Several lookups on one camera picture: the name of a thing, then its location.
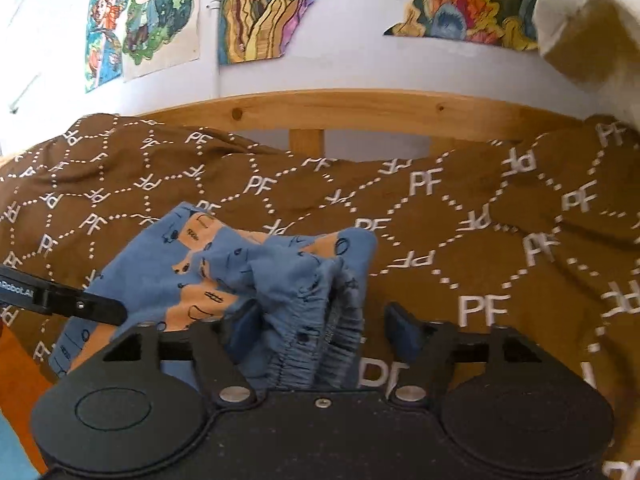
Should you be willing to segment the wooden bed frame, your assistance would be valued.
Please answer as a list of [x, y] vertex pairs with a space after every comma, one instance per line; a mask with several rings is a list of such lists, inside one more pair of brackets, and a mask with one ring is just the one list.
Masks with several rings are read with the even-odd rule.
[[288, 149], [320, 157], [328, 130], [428, 136], [442, 154], [490, 140], [522, 142], [582, 123], [550, 110], [477, 96], [384, 89], [291, 90], [242, 94], [153, 110], [149, 122], [225, 132], [288, 130]]

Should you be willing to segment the brown PF patterned duvet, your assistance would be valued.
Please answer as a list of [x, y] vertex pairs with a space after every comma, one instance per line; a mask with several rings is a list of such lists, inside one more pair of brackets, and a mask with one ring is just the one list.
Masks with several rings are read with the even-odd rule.
[[[498, 413], [577, 427], [534, 446], [572, 466], [589, 431], [602, 474], [639, 474], [639, 135], [595, 117], [525, 142], [419, 159], [345, 162], [213, 129], [92, 115], [1, 166], [1, 266], [88, 291], [143, 230], [182, 203], [235, 230], [373, 233], [358, 384], [390, 391], [408, 365], [384, 332], [397, 302], [459, 334], [509, 326], [570, 370], [540, 410]], [[70, 318], [1, 304], [1, 406], [23, 438]]]

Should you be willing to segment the white hanging garment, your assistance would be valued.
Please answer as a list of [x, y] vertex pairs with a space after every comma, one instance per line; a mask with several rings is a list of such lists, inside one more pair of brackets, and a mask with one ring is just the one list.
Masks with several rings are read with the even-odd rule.
[[540, 56], [624, 122], [639, 125], [639, 0], [537, 0]]

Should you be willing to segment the blue pajama pants orange cars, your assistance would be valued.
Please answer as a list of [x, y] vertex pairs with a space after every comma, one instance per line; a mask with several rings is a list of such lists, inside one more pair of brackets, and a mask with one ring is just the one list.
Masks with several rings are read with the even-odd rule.
[[119, 301], [118, 327], [71, 318], [49, 358], [63, 377], [132, 326], [181, 332], [226, 321], [226, 350], [253, 388], [358, 384], [373, 233], [268, 235], [235, 230], [182, 203], [136, 236], [88, 287]]

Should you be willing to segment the blue mermaid poster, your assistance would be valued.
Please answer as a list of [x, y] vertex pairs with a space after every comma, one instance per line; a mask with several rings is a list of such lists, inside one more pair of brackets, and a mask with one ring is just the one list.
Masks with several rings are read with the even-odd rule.
[[128, 0], [89, 0], [85, 46], [85, 92], [122, 76], [118, 26]]

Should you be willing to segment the anime girl poster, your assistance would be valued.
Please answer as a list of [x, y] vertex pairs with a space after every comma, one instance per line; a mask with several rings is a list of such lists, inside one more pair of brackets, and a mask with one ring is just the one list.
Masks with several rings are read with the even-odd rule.
[[128, 0], [122, 76], [133, 80], [197, 60], [200, 0]]

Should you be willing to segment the colourful swirl poster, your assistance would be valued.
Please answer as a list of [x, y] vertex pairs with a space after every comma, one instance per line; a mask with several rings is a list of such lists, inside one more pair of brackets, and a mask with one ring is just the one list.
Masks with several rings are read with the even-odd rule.
[[221, 0], [218, 62], [280, 58], [312, 4], [314, 0]]

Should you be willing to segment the colourful flower poster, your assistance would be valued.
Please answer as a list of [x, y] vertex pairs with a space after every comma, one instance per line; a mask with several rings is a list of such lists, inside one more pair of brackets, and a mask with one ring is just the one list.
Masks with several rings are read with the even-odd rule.
[[410, 0], [404, 19], [387, 36], [437, 38], [514, 51], [538, 48], [537, 0]]

